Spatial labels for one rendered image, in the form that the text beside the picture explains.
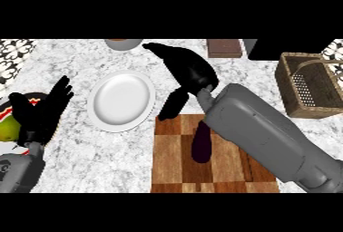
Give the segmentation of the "black flat appliance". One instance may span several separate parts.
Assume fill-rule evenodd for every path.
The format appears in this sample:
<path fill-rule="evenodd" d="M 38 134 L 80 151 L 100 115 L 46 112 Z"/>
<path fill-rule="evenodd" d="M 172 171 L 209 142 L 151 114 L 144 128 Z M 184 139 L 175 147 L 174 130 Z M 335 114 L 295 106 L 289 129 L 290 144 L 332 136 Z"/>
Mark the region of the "black flat appliance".
<path fill-rule="evenodd" d="M 285 52 L 321 53 L 335 38 L 259 39 L 248 52 L 253 61 L 279 61 Z"/>

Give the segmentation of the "white oval plate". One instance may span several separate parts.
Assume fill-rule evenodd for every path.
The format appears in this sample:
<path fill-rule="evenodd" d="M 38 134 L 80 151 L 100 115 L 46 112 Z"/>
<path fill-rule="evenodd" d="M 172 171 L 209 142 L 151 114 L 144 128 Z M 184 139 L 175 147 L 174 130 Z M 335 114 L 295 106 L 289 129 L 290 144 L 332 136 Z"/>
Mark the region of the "white oval plate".
<path fill-rule="evenodd" d="M 88 114 L 104 131 L 134 129 L 150 117 L 156 103 L 151 78 L 137 71 L 112 73 L 94 86 L 88 100 Z"/>

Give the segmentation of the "brown wooden cutting board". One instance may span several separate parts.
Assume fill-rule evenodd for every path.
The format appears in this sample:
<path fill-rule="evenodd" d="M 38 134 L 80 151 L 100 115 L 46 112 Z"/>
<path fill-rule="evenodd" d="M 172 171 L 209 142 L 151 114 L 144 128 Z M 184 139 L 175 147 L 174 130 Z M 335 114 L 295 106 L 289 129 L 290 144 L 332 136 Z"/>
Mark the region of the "brown wooden cutting board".
<path fill-rule="evenodd" d="M 273 173 L 215 132 L 212 159 L 205 164 L 194 161 L 194 133 L 203 119 L 203 114 L 181 114 L 174 120 L 156 120 L 151 192 L 279 192 Z"/>

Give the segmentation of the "grey round pot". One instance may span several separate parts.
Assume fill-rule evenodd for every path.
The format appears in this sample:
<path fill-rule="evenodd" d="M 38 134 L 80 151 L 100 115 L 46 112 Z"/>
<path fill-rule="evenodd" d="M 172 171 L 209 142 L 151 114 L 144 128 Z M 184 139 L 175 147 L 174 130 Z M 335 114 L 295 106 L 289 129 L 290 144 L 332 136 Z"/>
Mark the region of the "grey round pot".
<path fill-rule="evenodd" d="M 140 46 L 143 39 L 107 39 L 107 46 L 116 51 L 129 51 Z"/>

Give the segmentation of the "green pear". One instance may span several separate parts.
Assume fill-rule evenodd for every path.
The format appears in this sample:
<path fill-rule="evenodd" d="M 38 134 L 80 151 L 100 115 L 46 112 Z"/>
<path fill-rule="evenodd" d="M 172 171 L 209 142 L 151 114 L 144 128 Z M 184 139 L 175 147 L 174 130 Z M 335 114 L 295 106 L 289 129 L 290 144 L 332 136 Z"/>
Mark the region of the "green pear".
<path fill-rule="evenodd" d="M 15 141 L 20 138 L 21 124 L 10 115 L 0 122 L 0 141 Z"/>

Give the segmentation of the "dark purple eggplant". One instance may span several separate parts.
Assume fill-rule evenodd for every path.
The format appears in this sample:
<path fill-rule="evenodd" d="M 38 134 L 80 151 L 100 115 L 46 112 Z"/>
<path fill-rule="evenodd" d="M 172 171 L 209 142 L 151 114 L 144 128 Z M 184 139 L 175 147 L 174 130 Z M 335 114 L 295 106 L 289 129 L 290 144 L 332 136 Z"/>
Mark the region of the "dark purple eggplant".
<path fill-rule="evenodd" d="M 199 163 L 208 163 L 212 157 L 211 127 L 200 121 L 193 138 L 193 159 Z"/>

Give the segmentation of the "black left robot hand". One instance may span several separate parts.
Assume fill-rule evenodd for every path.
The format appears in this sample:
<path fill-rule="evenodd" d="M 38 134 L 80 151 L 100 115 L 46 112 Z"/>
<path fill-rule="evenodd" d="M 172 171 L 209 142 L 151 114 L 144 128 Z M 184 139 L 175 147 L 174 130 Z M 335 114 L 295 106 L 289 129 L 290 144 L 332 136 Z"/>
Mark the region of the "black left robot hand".
<path fill-rule="evenodd" d="M 75 96 L 72 90 L 70 78 L 64 76 L 54 85 L 51 94 L 38 104 L 33 104 L 18 92 L 10 95 L 12 115 L 21 124 L 20 146 L 26 147 L 33 141 L 42 145 L 49 143 L 67 104 Z"/>

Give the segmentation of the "brown wicker basket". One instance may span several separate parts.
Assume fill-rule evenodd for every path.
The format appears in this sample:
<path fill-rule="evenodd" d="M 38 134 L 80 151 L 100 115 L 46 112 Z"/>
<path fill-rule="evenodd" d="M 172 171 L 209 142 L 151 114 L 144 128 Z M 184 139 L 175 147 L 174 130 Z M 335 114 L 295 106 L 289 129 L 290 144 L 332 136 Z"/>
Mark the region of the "brown wicker basket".
<path fill-rule="evenodd" d="M 283 53 L 276 78 L 287 114 L 293 118 L 323 119 L 343 113 L 343 89 L 330 64 L 317 53 Z"/>

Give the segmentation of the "black white patterned tile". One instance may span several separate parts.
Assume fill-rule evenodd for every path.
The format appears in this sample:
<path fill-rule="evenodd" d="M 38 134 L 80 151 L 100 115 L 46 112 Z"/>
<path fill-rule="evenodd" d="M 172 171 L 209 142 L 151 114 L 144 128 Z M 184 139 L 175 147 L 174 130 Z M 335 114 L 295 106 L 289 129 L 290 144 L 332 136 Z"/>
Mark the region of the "black white patterned tile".
<path fill-rule="evenodd" d="M 335 39 L 329 46 L 321 51 L 321 55 L 326 60 L 342 60 L 343 61 L 343 39 Z M 343 73 L 343 64 L 332 63 L 330 69 L 335 74 Z"/>
<path fill-rule="evenodd" d="M 38 39 L 0 39 L 0 86 L 14 82 L 36 45 Z"/>

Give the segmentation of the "red patterned bowl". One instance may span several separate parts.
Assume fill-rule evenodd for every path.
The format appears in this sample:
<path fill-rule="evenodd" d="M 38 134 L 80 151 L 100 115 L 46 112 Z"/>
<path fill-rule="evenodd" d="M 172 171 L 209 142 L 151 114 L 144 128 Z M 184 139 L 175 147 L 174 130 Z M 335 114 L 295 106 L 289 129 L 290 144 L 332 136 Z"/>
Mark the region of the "red patterned bowl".
<path fill-rule="evenodd" d="M 51 141 L 51 120 L 46 110 L 46 103 L 41 100 L 36 104 L 26 95 L 14 92 L 10 95 L 11 115 L 21 124 L 20 138 L 15 140 L 20 146 L 26 147 L 33 141 L 46 145 Z"/>

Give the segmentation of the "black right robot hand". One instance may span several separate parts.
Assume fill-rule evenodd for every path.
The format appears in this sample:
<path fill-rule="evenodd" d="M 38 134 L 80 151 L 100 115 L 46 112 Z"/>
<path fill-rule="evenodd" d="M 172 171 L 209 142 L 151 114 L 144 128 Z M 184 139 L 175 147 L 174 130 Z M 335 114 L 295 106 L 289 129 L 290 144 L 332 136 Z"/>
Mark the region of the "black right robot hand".
<path fill-rule="evenodd" d="M 190 94 L 197 95 L 209 85 L 218 87 L 219 78 L 212 65 L 191 49 L 162 43 L 146 43 L 144 48 L 163 59 L 165 66 L 181 85 L 171 92 L 159 114 L 159 120 L 165 121 L 178 117 L 190 100 Z"/>

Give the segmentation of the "brown wooden block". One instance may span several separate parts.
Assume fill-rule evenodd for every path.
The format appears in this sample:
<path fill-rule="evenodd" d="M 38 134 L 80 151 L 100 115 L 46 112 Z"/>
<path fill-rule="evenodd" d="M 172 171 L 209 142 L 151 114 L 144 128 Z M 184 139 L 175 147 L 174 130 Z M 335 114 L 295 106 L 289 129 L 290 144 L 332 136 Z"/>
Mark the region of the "brown wooden block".
<path fill-rule="evenodd" d="M 211 58 L 240 58 L 242 55 L 237 39 L 208 39 L 208 56 Z"/>

